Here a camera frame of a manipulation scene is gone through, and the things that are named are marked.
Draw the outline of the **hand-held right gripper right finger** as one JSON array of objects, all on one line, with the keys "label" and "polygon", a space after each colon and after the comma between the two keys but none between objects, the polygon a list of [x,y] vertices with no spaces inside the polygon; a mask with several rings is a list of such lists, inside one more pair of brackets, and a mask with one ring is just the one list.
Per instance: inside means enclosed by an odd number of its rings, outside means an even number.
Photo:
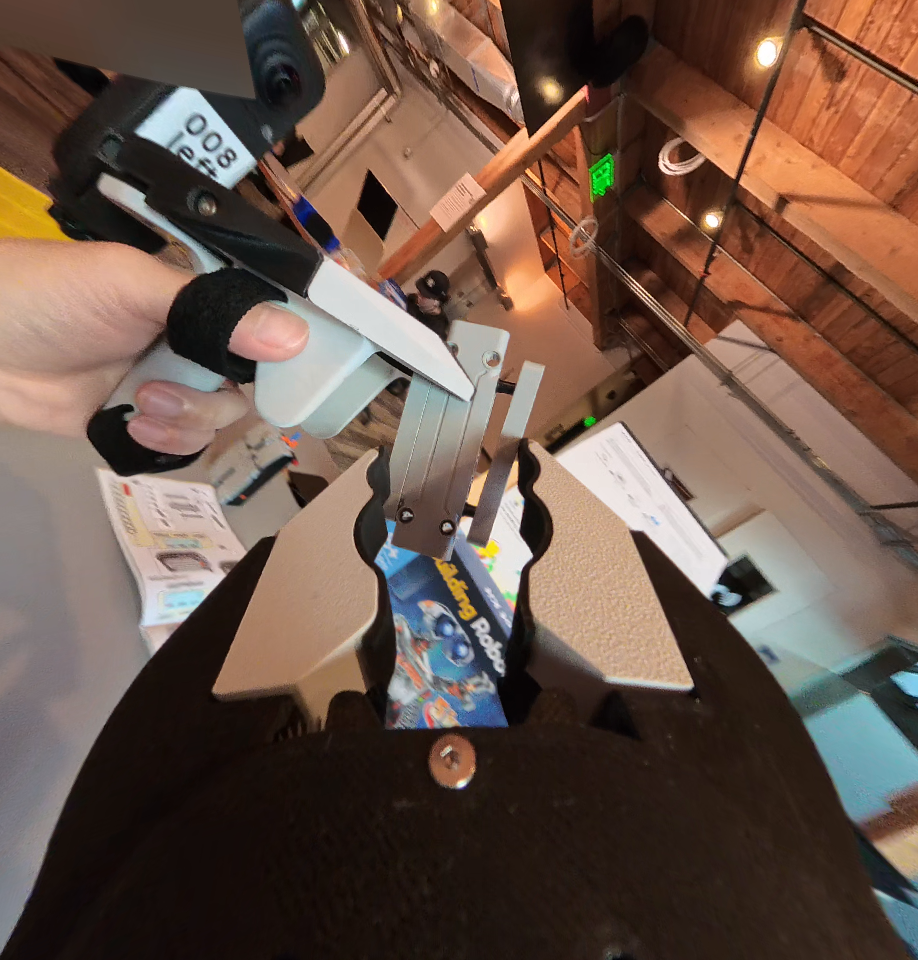
[{"label": "hand-held right gripper right finger", "polygon": [[520,575],[504,690],[525,681],[692,690],[693,679],[621,518],[535,441],[517,450]]}]

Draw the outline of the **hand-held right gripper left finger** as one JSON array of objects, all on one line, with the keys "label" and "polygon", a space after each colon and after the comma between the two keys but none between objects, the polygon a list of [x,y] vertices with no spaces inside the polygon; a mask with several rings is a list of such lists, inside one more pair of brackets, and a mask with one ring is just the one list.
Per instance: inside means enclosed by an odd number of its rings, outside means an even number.
[{"label": "hand-held right gripper left finger", "polygon": [[325,710],[345,691],[385,707],[392,608],[377,557],[390,453],[367,451],[277,535],[213,685],[221,701],[275,695]]}]

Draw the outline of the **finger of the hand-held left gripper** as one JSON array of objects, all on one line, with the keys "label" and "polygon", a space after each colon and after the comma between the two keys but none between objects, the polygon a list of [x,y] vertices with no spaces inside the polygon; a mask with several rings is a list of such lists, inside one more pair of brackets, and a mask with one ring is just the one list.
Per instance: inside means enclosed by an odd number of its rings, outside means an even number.
[{"label": "finger of the hand-held left gripper", "polygon": [[368,337],[307,299],[291,295],[282,307],[303,319],[309,333],[296,357],[256,364],[254,404],[270,426],[334,437],[382,390],[409,379]]},{"label": "finger of the hand-held left gripper", "polygon": [[472,398],[472,382],[445,342],[337,262],[321,261],[307,298],[420,378],[462,401]]}]

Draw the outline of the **wide silver metal bracket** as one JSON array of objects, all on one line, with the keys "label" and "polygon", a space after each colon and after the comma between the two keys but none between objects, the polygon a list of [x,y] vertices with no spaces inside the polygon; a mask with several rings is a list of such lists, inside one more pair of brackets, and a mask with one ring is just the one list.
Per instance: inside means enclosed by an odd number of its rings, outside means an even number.
[{"label": "wide silver metal bracket", "polygon": [[394,546],[448,561],[495,401],[510,334],[456,320],[449,365],[416,371],[390,457],[385,517]]}]

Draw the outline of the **narrow silver metal strip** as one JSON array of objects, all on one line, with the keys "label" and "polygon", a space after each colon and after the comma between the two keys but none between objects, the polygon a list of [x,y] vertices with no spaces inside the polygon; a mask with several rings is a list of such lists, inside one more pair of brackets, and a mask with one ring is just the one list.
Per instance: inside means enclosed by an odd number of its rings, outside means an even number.
[{"label": "narrow silver metal strip", "polygon": [[473,546],[485,547],[490,540],[544,372],[544,365],[526,361],[514,383],[510,407],[466,534]]}]

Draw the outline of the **person's left hand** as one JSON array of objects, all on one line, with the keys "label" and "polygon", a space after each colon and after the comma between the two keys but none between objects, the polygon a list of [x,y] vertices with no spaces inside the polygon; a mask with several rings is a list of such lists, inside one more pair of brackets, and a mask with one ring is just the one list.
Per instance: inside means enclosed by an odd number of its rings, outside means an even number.
[{"label": "person's left hand", "polygon": [[[192,275],[130,246],[0,240],[0,426],[84,437],[138,358],[155,342]],[[306,322],[262,303],[229,348],[257,362],[284,362],[308,341]],[[187,455],[248,411],[238,387],[200,392],[147,382],[129,433],[148,450]]]}]

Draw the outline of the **white orange toy parts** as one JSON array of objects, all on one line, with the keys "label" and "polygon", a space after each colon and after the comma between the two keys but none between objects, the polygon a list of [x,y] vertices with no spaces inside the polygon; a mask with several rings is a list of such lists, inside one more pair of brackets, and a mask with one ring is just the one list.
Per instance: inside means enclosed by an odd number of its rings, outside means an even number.
[{"label": "white orange toy parts", "polygon": [[296,426],[278,428],[260,421],[235,439],[208,467],[208,480],[220,504],[242,506],[293,466],[302,436]]}]

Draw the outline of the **white printed board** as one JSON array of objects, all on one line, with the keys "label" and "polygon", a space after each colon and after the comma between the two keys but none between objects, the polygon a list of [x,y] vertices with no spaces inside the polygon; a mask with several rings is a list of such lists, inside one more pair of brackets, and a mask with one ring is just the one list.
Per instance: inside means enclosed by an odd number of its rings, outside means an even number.
[{"label": "white printed board", "polygon": [[614,422],[555,454],[627,526],[644,533],[705,597],[728,557],[631,430]]}]

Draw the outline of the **white paper notice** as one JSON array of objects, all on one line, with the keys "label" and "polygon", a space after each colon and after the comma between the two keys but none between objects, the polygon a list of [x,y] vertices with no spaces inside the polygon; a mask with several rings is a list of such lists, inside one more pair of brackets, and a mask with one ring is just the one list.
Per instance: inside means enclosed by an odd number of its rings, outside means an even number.
[{"label": "white paper notice", "polygon": [[485,189],[465,173],[430,208],[432,221],[445,233],[459,222],[485,195]]}]

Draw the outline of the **blue toy robot box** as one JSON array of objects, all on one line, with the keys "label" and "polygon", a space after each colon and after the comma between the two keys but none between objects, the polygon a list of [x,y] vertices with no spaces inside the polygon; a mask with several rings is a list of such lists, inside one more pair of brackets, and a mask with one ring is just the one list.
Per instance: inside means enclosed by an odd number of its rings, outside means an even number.
[{"label": "blue toy robot box", "polygon": [[388,537],[377,563],[393,610],[396,660],[385,726],[396,730],[507,725],[498,686],[531,552],[498,520],[484,547],[460,533],[450,558],[429,558]]}]

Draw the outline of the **printed instruction sheet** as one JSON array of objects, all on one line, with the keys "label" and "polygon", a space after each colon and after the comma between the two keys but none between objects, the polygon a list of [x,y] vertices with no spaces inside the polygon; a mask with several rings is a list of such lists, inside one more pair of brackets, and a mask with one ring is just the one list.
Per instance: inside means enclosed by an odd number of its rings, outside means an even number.
[{"label": "printed instruction sheet", "polygon": [[183,622],[246,555],[214,487],[99,467],[105,510],[137,586],[139,626]]}]

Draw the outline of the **yellow plastic item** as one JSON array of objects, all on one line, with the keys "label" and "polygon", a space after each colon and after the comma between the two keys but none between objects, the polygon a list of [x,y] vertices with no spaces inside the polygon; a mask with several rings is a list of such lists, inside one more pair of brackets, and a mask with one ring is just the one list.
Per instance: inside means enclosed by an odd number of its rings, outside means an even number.
[{"label": "yellow plastic item", "polygon": [[0,239],[68,241],[50,214],[52,204],[45,193],[0,166]]}]

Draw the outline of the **wooden post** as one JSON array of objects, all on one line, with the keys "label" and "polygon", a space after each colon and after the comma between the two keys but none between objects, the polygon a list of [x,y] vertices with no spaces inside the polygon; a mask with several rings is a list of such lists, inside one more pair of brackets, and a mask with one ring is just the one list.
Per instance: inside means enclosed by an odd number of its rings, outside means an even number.
[{"label": "wooden post", "polygon": [[382,279],[407,282],[460,236],[482,211],[529,167],[541,160],[585,116],[587,87],[565,102],[533,135],[520,130],[475,176],[466,174],[456,186],[471,188],[471,199],[460,201],[457,213],[448,213],[443,226],[431,217],[379,267]]}]

